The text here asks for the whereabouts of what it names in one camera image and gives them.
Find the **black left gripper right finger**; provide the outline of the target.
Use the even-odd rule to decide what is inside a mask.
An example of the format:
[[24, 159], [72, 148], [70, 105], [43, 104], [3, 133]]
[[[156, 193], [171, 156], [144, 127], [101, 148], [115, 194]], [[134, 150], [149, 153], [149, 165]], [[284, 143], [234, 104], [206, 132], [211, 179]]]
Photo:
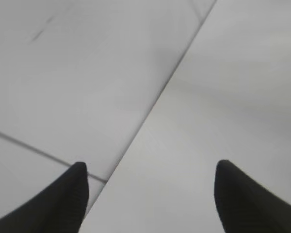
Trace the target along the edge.
[[226, 233], [291, 233], [291, 205], [229, 160], [216, 166], [214, 201]]

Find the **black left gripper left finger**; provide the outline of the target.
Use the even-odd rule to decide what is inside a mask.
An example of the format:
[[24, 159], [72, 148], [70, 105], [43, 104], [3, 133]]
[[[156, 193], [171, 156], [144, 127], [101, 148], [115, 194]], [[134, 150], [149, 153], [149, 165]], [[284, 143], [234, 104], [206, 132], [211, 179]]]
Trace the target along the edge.
[[88, 199], [87, 166], [76, 162], [32, 199], [0, 218], [0, 233], [77, 233]]

